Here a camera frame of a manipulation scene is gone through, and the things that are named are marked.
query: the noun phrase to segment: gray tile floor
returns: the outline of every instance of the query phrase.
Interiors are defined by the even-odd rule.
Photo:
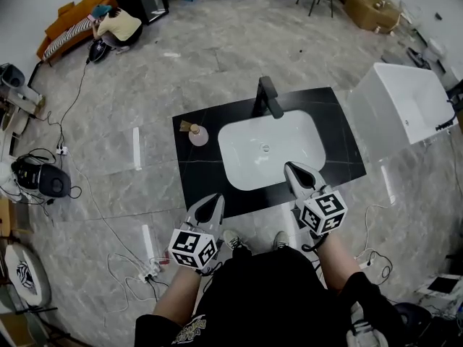
[[[37,206],[30,207],[34,235],[30,245],[48,273],[53,305],[48,318],[75,337],[94,346],[130,346],[135,320],[152,311],[154,301],[137,301],[129,294],[124,308],[121,286],[109,275],[107,254],[127,255],[101,220],[98,207],[122,241],[146,260],[141,225],[148,224],[156,255],[162,256],[171,232],[185,213],[171,117],[255,95],[258,78],[270,75],[276,89],[331,86],[352,117],[345,92],[353,88],[383,50],[403,51],[399,36],[359,30],[335,4],[330,18],[324,1],[307,17],[310,0],[171,0],[171,13],[145,27],[140,42],[128,53],[111,53],[86,69],[80,98],[64,122],[66,146],[72,154],[64,168],[73,184],[82,187],[77,200],[57,200],[47,209],[54,223]],[[61,118],[74,100],[87,56],[81,46],[51,68],[42,66],[33,87],[47,97],[41,114]],[[141,168],[133,162],[133,129],[138,128]],[[58,127],[31,121],[17,145],[16,155],[33,147],[55,150]],[[362,140],[357,138],[360,149]],[[365,245],[365,209],[369,247],[394,263],[390,279],[381,286],[390,299],[407,299],[429,275],[445,267],[444,257],[461,241],[462,196],[455,173],[463,158],[463,137],[457,129],[443,133],[383,160],[368,163],[367,176],[339,187],[349,213],[339,233],[352,254]],[[276,232],[295,234],[289,204],[225,220],[255,252],[269,250]],[[305,240],[292,236],[292,244]],[[224,250],[221,258],[230,252]],[[133,266],[111,256],[111,269],[120,281],[136,276]],[[372,281],[381,279],[385,263],[368,269]],[[169,282],[175,266],[164,268]],[[146,285],[130,280],[139,297],[152,297]],[[157,289],[158,294],[163,286]]]

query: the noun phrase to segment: yellow shirt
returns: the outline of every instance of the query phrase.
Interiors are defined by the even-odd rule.
[[[142,22],[138,18],[132,17],[129,13],[122,10],[114,18],[108,15],[104,17],[98,26],[97,34],[102,36],[106,32],[112,33],[120,41],[126,41],[139,28]]]

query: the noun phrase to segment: white sink basin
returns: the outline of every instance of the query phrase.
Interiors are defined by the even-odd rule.
[[[326,154],[312,117],[304,111],[227,124],[218,133],[226,177],[240,190],[254,190],[285,181],[284,164],[304,163],[317,171]]]
[[[437,134],[454,115],[447,100],[434,72],[384,63],[375,63],[347,99],[370,162]]]

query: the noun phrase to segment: black countertop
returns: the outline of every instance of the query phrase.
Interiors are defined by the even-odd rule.
[[[286,182],[251,191],[233,187],[225,174],[218,145],[218,132],[226,124],[252,118],[255,99],[201,109],[175,116],[175,145],[187,208],[210,194],[222,193],[225,216],[232,217],[294,200]],[[335,187],[366,174],[354,135],[344,112],[330,87],[301,90],[278,96],[284,111],[302,110],[312,116],[326,152],[320,170],[327,184]],[[187,132],[180,132],[182,120],[205,127],[209,141],[202,147],[190,142]]]

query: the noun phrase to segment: shoe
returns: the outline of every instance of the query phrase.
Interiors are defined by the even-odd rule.
[[[130,46],[122,46],[116,53],[116,55],[125,53],[126,51],[130,50]]]
[[[245,247],[247,245],[239,238],[238,234],[233,230],[225,230],[223,233],[225,244],[231,250],[235,248]]]
[[[273,250],[276,251],[284,247],[289,247],[289,236],[285,231],[280,231],[273,240]]]

